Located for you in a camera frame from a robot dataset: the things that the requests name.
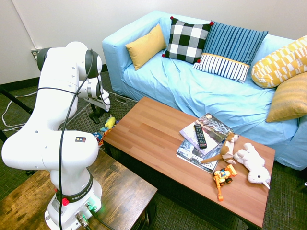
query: brown plush dog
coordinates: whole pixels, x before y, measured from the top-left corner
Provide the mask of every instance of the brown plush dog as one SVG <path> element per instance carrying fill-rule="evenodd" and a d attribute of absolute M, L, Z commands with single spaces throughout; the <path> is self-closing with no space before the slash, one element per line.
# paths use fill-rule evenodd
<path fill-rule="evenodd" d="M 238 139 L 239 139 L 239 136 L 237 134 L 229 133 L 228 137 L 226 138 L 226 141 L 221 147 L 220 153 L 214 157 L 203 160 L 201 163 L 205 164 L 205 163 L 216 161 L 216 160 L 223 158 L 224 161 L 226 161 L 229 164 L 236 164 L 236 161 L 233 160 L 234 158 L 233 151 L 234 151 L 235 141 L 237 141 Z"/>

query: table surface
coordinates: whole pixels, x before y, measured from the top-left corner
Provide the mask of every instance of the table surface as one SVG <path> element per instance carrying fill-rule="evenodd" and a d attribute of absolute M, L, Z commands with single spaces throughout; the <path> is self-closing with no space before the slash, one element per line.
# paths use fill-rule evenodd
<path fill-rule="evenodd" d="M 131 229 L 157 189 L 102 151 L 88 169 L 102 186 L 99 218 L 115 229 Z M 49 172 L 37 171 L 0 201 L 0 229 L 49 230 L 44 213 L 54 188 Z M 108 230 L 94 217 L 89 222 L 92 229 Z"/>
<path fill-rule="evenodd" d="M 177 157 L 176 150 L 184 140 L 179 131 L 196 119 L 143 97 L 104 141 L 261 228 L 269 190 L 263 184 L 250 183 L 244 165 L 234 165 L 237 176 L 221 188 L 224 201 L 219 202 L 213 175 Z M 275 150 L 240 136 L 234 152 L 247 142 L 265 159 L 272 174 Z M 227 165 L 220 160 L 216 169 Z"/>

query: remote control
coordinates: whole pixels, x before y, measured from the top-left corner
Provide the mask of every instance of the remote control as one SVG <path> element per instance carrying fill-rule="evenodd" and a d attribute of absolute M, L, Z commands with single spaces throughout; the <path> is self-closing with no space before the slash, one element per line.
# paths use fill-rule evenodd
<path fill-rule="evenodd" d="M 196 131 L 196 136 L 197 136 L 197 140 L 198 140 L 198 145 L 201 149 L 205 149 L 207 148 L 207 142 L 205 139 L 205 136 L 202 132 L 202 127 L 201 125 L 197 124 L 194 125 L 195 131 Z"/>

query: yellow pillow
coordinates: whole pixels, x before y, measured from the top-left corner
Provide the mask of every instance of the yellow pillow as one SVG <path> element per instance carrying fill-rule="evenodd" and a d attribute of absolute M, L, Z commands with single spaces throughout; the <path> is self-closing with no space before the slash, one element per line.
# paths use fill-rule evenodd
<path fill-rule="evenodd" d="M 307 72 L 277 87 L 266 121 L 285 121 L 304 115 L 307 115 Z"/>
<path fill-rule="evenodd" d="M 285 80 L 307 71 L 307 35 L 258 61 L 251 72 L 262 88 L 274 88 Z"/>
<path fill-rule="evenodd" d="M 135 70 L 142 67 L 156 53 L 166 48 L 161 26 L 158 24 L 149 34 L 126 45 Z"/>

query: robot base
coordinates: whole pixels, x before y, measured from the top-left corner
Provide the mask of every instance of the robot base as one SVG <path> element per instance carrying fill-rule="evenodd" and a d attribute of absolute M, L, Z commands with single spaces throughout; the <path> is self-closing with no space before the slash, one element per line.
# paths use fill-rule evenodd
<path fill-rule="evenodd" d="M 85 206 L 86 203 L 90 203 L 91 206 L 96 206 L 96 212 L 101 208 L 101 185 L 94 180 L 90 191 L 80 200 L 74 203 L 70 203 L 67 206 L 62 206 L 61 223 L 63 230 L 76 230 L 81 225 L 75 217 L 77 212 L 82 212 L 87 219 L 92 214 Z M 59 201 L 54 195 L 48 205 L 48 209 L 45 212 L 45 221 L 51 230 L 60 230 L 58 226 L 59 222 Z"/>

